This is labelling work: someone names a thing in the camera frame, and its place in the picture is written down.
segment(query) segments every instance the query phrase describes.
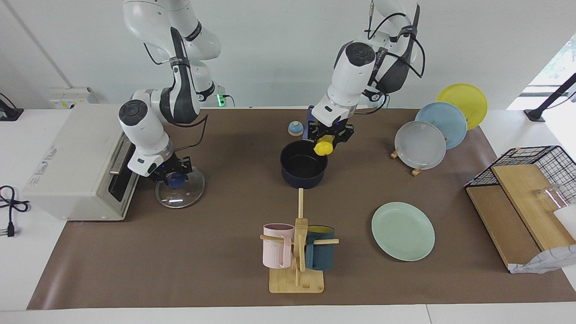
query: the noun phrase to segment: mug rack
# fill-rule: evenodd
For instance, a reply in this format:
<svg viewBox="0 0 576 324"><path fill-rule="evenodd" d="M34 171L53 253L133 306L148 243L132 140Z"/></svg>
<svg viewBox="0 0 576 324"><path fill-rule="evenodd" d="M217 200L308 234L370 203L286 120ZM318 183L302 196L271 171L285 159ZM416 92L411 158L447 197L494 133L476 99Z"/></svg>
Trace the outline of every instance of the mug rack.
<svg viewBox="0 0 576 324"><path fill-rule="evenodd" d="M286 269L270 269L268 290L271 293L320 293L324 291L324 272L306 269L304 247L308 234L308 219L304 218L304 189L298 189L298 218L295 220L292 244L292 265ZM283 242L282 238L260 235L261 240ZM316 240L317 244L338 244L339 239Z"/></svg>

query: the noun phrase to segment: pink mug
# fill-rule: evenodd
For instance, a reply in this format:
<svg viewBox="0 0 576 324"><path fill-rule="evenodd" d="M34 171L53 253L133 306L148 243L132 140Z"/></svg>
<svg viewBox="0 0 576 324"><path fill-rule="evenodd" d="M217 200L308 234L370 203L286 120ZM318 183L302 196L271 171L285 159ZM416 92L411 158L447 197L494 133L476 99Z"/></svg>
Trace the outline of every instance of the pink mug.
<svg viewBox="0 0 576 324"><path fill-rule="evenodd" d="M264 235L283 238L284 242L263 240L262 263L268 268L285 269L292 265L294 225L272 223L264 225Z"/></svg>

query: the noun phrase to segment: mint green plate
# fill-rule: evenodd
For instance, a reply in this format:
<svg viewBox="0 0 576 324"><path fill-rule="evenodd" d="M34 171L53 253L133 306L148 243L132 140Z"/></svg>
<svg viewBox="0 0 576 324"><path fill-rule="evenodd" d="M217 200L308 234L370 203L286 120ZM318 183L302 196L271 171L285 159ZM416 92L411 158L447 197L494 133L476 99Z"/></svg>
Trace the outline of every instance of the mint green plate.
<svg viewBox="0 0 576 324"><path fill-rule="evenodd" d="M402 261L416 261L434 247L432 223L418 208L404 202L389 202L372 217L372 234L384 252Z"/></svg>

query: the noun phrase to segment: brown paper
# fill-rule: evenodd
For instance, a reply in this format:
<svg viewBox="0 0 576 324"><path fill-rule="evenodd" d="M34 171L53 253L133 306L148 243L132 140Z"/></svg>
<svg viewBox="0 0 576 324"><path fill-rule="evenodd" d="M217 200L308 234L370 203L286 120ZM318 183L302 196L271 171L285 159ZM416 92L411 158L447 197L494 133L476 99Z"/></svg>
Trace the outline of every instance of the brown paper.
<svg viewBox="0 0 576 324"><path fill-rule="evenodd" d="M269 293L259 235L266 223L297 217L298 191L283 181L279 155L295 140L289 122L304 122L306 112L207 112L202 144L179 152L206 175L202 199L170 210L156 201L154 183L140 179L124 221L66 224L29 309L576 300L562 271L510 274L504 267L464 190L495 159L479 128L417 177L390 159L396 131L416 110L350 120L355 134L336 147L323 181L305 194L305 217L334 227L340 239L325 291ZM166 129L176 147L193 144L201 131ZM413 204L432 222L436 242L428 257L402 262L376 245L372 215L391 201Z"/></svg>

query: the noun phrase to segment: black wire rack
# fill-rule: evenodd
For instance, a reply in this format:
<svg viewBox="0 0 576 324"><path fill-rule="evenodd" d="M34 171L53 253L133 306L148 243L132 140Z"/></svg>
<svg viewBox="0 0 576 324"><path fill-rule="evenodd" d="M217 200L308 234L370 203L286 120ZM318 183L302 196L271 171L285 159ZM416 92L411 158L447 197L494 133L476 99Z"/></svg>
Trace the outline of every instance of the black wire rack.
<svg viewBox="0 0 576 324"><path fill-rule="evenodd" d="M518 164L536 164L550 184L561 185L564 197L571 204L576 204L576 163L561 146L557 145L509 149L468 182L466 188L500 185L492 172L492 167Z"/></svg>

